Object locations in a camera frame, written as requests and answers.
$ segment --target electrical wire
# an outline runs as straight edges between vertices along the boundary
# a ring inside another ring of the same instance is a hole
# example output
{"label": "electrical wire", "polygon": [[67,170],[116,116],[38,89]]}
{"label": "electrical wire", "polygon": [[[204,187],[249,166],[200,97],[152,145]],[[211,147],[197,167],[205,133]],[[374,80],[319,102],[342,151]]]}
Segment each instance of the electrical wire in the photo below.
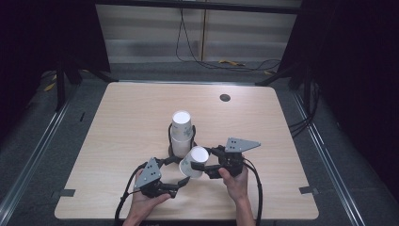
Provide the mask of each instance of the electrical wire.
{"label": "electrical wire", "polygon": [[313,97],[313,110],[311,111],[311,114],[304,120],[297,122],[295,124],[289,125],[290,128],[295,129],[291,130],[292,137],[295,138],[297,137],[300,133],[302,133],[313,121],[314,116],[316,114],[319,98],[320,98],[320,89],[318,88],[317,84],[313,80],[313,91],[312,91],[312,97]]}
{"label": "electrical wire", "polygon": [[[233,72],[241,72],[241,73],[271,70],[271,69],[274,69],[277,66],[279,66],[279,64],[281,62],[280,59],[267,59],[267,60],[263,61],[257,68],[251,69],[251,68],[220,67],[220,66],[216,66],[214,64],[210,64],[210,63],[206,63],[206,62],[203,62],[203,61],[199,61],[199,60],[196,59],[196,57],[194,56],[194,53],[193,53],[193,51],[191,49],[191,44],[190,44],[190,40],[188,38],[187,29],[185,28],[185,22],[184,22],[183,9],[182,8],[180,8],[180,15],[181,15],[181,21],[180,21],[180,26],[179,26],[179,34],[178,34],[178,38],[177,38],[175,54],[176,54],[176,57],[182,62],[196,62],[200,66],[202,66],[204,68],[207,68],[207,69],[223,69],[223,70],[228,70],[228,71],[233,71]],[[184,59],[181,59],[179,57],[178,50],[179,50],[180,37],[181,37],[181,33],[182,33],[182,27],[184,29],[184,34],[185,34],[185,38],[186,38],[186,41],[187,41],[188,49],[190,50],[190,54],[191,54],[191,56],[193,57],[194,60],[184,60]],[[275,65],[271,66],[271,67],[262,69],[262,66],[263,66],[264,63],[271,62],[271,61],[277,61],[277,63]]]}
{"label": "electrical wire", "polygon": [[259,174],[258,171],[255,169],[255,166],[253,165],[253,163],[251,161],[249,161],[248,159],[244,158],[249,164],[247,164],[246,162],[244,162],[244,165],[250,169],[253,174],[255,174],[255,178],[256,178],[256,182],[258,184],[258,215],[256,217],[256,225],[260,226],[261,225],[261,220],[262,220],[262,210],[263,210],[263,189],[262,189],[262,183],[261,183],[261,179],[259,178]]}
{"label": "electrical wire", "polygon": [[133,192],[129,193],[128,190],[129,190],[130,184],[132,183],[133,178],[135,177],[137,172],[140,169],[144,169],[146,167],[146,165],[147,165],[147,162],[145,162],[145,163],[141,164],[140,166],[138,166],[137,169],[135,169],[135,171],[130,176],[129,182],[126,185],[126,188],[125,188],[125,190],[123,192],[123,195],[122,195],[122,197],[120,197],[120,204],[117,207],[117,211],[115,211],[114,226],[122,225],[123,222],[120,220],[120,210],[122,209],[122,206],[123,206],[124,202],[126,201],[127,197],[129,197],[130,194],[136,193],[137,191],[139,191],[139,190],[137,190],[137,191],[133,191]]}

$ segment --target hand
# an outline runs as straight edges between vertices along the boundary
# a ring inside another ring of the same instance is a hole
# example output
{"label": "hand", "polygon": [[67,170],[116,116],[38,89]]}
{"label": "hand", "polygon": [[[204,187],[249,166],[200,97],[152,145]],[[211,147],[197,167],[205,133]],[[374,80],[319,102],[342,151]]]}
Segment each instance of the hand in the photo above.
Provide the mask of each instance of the hand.
{"label": "hand", "polygon": [[243,171],[236,177],[224,169],[219,169],[220,176],[227,187],[230,197],[235,202],[235,215],[237,226],[255,226],[250,201],[247,193],[248,169],[243,166]]}
{"label": "hand", "polygon": [[[139,170],[136,175],[136,180],[140,176],[143,169]],[[157,206],[158,204],[168,200],[169,194],[163,194],[155,198],[149,198],[141,193],[133,193],[132,205],[123,226],[138,226]]]}
{"label": "hand", "polygon": [[226,185],[229,195],[234,202],[247,199],[248,169],[246,166],[243,166],[243,171],[236,177],[232,177],[224,168],[220,168],[219,173],[220,176],[222,176],[223,183]]}

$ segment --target table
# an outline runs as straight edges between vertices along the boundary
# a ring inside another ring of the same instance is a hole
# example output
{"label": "table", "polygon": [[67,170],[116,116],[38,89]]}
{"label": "table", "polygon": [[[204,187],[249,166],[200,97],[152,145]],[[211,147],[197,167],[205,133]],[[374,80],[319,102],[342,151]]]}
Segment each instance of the table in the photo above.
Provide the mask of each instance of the table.
{"label": "table", "polygon": [[[220,95],[231,99],[224,102]],[[295,144],[276,92],[265,87],[171,83],[111,83],[90,126],[65,189],[56,217],[111,219],[134,169],[151,157],[168,157],[168,126],[177,110],[186,110],[197,128],[200,146],[226,145],[228,137],[260,141],[245,152],[263,184],[263,218],[313,219],[318,217]],[[208,164],[216,164],[211,156]],[[177,164],[161,168],[163,183],[183,179]],[[254,217],[258,192],[249,172],[248,194]],[[120,217],[126,218],[131,197]],[[206,174],[191,179],[174,200],[158,205],[148,219],[234,219],[235,206],[222,180]]]}

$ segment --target white wall panel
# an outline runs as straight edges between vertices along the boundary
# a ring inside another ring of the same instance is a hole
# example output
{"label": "white wall panel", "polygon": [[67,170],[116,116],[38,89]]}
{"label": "white wall panel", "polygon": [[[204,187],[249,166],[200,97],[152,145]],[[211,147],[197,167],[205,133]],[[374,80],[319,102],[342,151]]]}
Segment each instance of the white wall panel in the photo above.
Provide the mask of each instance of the white wall panel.
{"label": "white wall panel", "polygon": [[[300,6],[299,0],[215,2]],[[177,8],[98,5],[97,11],[111,63],[179,60],[175,56],[181,23],[181,14]],[[261,61],[282,57],[295,15],[184,9],[184,21],[196,58]],[[179,56],[183,59],[191,58],[187,47],[182,31]]]}

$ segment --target wrist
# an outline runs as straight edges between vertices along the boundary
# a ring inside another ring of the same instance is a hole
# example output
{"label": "wrist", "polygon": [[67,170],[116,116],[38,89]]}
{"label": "wrist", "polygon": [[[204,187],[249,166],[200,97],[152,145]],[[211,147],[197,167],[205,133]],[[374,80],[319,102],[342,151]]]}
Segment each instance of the wrist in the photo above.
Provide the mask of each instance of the wrist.
{"label": "wrist", "polygon": [[250,206],[248,195],[239,197],[234,202],[236,206]]}
{"label": "wrist", "polygon": [[132,217],[124,220],[123,226],[139,226],[140,223],[141,223],[140,219]]}

